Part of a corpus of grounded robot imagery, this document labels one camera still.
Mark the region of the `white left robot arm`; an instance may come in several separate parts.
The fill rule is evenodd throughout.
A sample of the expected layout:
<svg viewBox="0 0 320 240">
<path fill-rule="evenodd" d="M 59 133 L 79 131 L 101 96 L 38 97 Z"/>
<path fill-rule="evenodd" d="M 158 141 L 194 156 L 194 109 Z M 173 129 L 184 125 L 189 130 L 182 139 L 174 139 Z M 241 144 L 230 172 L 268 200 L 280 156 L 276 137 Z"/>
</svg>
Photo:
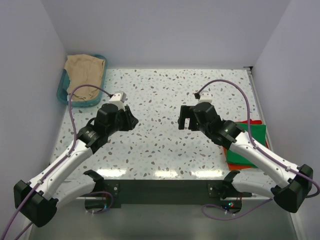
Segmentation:
<svg viewBox="0 0 320 240">
<path fill-rule="evenodd" d="M 37 227 L 46 225 L 56 214 L 59 199 L 54 197 L 64 180 L 85 160 L 96 153 L 116 132 L 135 128 L 138 119 L 130 107 L 105 103 L 82 127 L 68 148 L 40 174 L 13 187 L 15 208 Z"/>
</svg>

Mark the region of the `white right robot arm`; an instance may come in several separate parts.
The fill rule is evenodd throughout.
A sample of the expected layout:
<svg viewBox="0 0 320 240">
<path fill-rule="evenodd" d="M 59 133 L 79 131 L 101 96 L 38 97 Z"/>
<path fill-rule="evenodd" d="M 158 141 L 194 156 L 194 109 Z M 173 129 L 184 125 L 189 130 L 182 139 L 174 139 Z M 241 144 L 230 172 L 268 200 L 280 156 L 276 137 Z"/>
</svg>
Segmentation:
<svg viewBox="0 0 320 240">
<path fill-rule="evenodd" d="M 178 118 L 179 130 L 200 131 L 214 144 L 246 158 L 267 176 L 257 179 L 239 170 L 233 170 L 223 180 L 223 192 L 230 197 L 237 193 L 252 193 L 268 197 L 290 213 L 296 213 L 312 189 L 313 169 L 278 156 L 249 132 L 232 120 L 223 120 L 209 102 L 195 106 L 183 105 Z"/>
</svg>

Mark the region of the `beige t shirt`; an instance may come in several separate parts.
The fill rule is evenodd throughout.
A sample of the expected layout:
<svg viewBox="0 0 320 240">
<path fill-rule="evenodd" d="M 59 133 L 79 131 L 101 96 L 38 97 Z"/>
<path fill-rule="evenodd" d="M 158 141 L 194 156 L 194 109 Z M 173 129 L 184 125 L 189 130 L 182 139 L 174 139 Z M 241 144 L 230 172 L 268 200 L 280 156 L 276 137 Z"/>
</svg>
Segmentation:
<svg viewBox="0 0 320 240">
<path fill-rule="evenodd" d="M 100 90 L 92 85 L 100 87 L 105 69 L 106 61 L 87 54 L 68 55 L 64 69 L 69 77 L 69 86 L 66 91 L 70 95 L 74 89 L 84 85 L 74 91 L 71 98 L 73 102 L 86 102 L 94 100 Z"/>
</svg>

